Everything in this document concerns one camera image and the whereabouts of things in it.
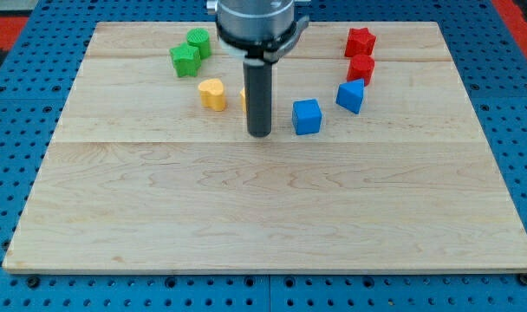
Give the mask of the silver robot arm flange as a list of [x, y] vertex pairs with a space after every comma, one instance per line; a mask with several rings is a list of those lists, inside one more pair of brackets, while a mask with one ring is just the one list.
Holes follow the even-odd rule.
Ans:
[[208, 0], [218, 43], [245, 63], [274, 64], [299, 42], [309, 17], [295, 18], [294, 0]]

